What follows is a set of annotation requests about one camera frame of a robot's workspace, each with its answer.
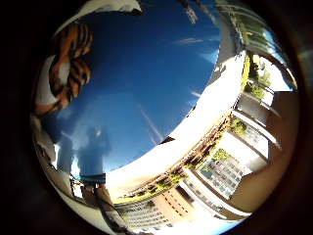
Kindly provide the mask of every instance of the facade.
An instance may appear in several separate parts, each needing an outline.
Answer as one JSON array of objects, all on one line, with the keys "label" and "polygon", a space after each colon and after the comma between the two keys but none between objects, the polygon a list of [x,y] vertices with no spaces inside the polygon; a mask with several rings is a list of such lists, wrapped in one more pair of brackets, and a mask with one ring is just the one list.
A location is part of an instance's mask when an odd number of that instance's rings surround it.
[{"label": "facade", "polygon": [[197,173],[221,196],[230,199],[243,175],[249,171],[238,160],[229,157],[226,160],[210,159],[199,167]]},{"label": "facade", "polygon": [[240,220],[250,215],[229,203],[227,199],[208,185],[194,170],[185,169],[188,177],[180,181],[179,185],[197,203],[212,216],[225,220]]},{"label": "facade", "polygon": [[115,205],[130,229],[158,230],[181,220],[192,220],[191,199],[182,190],[172,188],[154,198],[138,203]]}]

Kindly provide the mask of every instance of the building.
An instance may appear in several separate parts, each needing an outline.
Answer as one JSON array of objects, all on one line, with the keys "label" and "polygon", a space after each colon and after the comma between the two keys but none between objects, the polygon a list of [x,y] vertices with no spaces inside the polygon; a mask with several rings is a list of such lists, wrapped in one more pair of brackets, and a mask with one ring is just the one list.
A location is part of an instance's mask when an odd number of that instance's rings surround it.
[{"label": "building", "polygon": [[248,168],[230,156],[225,160],[210,159],[197,169],[197,174],[221,196],[229,199]]},{"label": "building", "polygon": [[172,188],[154,198],[138,203],[115,205],[122,218],[132,230],[173,226],[173,223],[193,219],[193,200],[180,186]]},{"label": "building", "polygon": [[250,215],[232,205],[218,191],[203,180],[201,175],[192,169],[184,169],[188,177],[180,181],[181,188],[212,216],[225,220],[241,220]]}]

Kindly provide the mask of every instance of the tree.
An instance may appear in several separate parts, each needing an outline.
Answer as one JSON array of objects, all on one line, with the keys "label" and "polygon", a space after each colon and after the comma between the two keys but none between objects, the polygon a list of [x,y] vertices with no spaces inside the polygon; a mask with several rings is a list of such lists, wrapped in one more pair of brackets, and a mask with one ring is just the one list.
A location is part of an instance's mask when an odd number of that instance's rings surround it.
[{"label": "tree", "polygon": [[233,118],[231,130],[238,135],[243,135],[246,132],[246,125],[240,119]]},{"label": "tree", "polygon": [[254,97],[262,100],[265,96],[265,91],[263,88],[259,87],[255,83],[247,83],[245,92],[252,94]]},{"label": "tree", "polygon": [[214,160],[226,160],[230,158],[231,155],[228,154],[225,150],[219,149],[213,156]]}]

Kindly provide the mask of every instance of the green tree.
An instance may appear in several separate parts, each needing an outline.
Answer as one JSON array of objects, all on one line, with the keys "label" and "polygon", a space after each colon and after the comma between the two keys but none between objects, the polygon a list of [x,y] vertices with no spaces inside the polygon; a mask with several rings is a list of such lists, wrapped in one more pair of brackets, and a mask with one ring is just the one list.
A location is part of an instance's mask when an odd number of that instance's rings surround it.
[{"label": "green tree", "polygon": [[231,130],[238,135],[243,135],[246,131],[246,125],[240,119],[233,118],[231,123]]},{"label": "green tree", "polygon": [[219,149],[213,156],[214,160],[226,160],[230,158],[231,155],[228,154],[225,150]]}]

